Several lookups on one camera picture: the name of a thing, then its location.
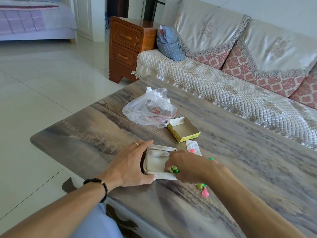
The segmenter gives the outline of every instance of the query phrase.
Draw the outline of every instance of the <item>left hand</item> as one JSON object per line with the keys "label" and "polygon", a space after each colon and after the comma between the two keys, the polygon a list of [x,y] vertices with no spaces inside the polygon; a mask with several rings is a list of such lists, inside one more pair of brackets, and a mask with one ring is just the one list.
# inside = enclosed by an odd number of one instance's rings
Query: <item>left hand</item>
{"label": "left hand", "polygon": [[136,186],[152,184],[154,175],[145,175],[141,172],[140,162],[144,151],[153,144],[153,140],[137,140],[128,147],[121,150],[117,156],[109,163],[105,171],[96,178],[105,182],[108,192],[119,186]]}

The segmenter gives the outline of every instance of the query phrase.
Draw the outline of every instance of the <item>wooden nightstand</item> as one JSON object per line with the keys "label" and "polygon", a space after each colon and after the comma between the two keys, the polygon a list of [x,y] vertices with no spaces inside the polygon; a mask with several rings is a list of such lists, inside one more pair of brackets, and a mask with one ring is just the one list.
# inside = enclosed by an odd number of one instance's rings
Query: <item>wooden nightstand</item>
{"label": "wooden nightstand", "polygon": [[110,18],[109,79],[119,83],[122,77],[137,81],[136,70],[140,52],[156,48],[158,23],[129,19]]}

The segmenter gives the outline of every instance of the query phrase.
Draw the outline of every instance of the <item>black bracelet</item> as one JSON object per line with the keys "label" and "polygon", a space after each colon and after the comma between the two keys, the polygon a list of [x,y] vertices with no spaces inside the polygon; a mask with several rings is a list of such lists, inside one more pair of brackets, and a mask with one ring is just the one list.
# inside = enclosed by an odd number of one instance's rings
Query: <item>black bracelet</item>
{"label": "black bracelet", "polygon": [[105,202],[105,200],[106,200],[106,198],[107,198],[107,196],[108,196],[108,188],[107,188],[105,182],[103,182],[103,181],[100,180],[100,179],[93,178],[93,179],[87,179],[87,180],[85,180],[85,181],[84,181],[84,185],[87,184],[87,183],[89,183],[89,182],[100,183],[100,184],[102,184],[102,185],[104,186],[105,191],[106,191],[106,194],[105,194],[105,197],[103,197],[102,200],[101,200],[99,203]]}

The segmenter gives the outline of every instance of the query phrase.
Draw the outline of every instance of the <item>clear plastic bag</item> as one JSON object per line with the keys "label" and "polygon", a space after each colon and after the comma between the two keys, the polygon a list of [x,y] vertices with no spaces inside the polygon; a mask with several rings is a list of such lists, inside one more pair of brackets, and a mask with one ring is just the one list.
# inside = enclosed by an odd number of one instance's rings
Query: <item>clear plastic bag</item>
{"label": "clear plastic bag", "polygon": [[129,120],[137,124],[164,128],[176,115],[176,107],[166,96],[166,88],[152,90],[147,87],[146,93],[128,103],[122,112]]}

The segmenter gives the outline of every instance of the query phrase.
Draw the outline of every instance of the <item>bed frame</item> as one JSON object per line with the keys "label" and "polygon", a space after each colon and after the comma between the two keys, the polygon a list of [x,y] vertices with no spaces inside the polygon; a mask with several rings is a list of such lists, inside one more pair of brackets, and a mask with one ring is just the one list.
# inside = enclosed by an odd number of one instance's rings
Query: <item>bed frame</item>
{"label": "bed frame", "polygon": [[[59,0],[72,10],[75,16],[74,0]],[[41,39],[69,39],[72,44],[77,43],[77,31],[71,28],[59,30],[47,30],[41,32],[21,33],[14,35],[0,36],[0,41],[5,40],[41,40]]]}

